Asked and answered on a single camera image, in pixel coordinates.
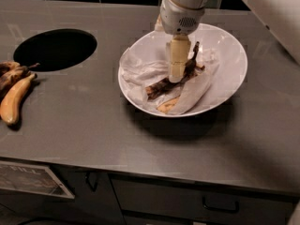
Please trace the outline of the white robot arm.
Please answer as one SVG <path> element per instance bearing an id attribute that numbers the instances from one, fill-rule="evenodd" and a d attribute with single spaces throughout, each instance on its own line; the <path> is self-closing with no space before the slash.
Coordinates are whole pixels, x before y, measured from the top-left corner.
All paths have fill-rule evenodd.
<path id="1" fill-rule="evenodd" d="M 187 36 L 198 28 L 208 0 L 162 0 L 160 27 Z M 300 63 L 300 0 L 242 0 L 289 55 Z"/>

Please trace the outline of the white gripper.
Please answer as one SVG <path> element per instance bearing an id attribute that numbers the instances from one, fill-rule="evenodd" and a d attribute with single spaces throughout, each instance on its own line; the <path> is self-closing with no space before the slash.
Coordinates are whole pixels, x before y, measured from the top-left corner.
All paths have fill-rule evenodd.
<path id="1" fill-rule="evenodd" d="M 191 42 L 188 36 L 194 32 L 204 14 L 204 0 L 162 0 L 155 30 L 176 35 L 170 41 L 169 80 L 179 83 L 184 74 Z"/>

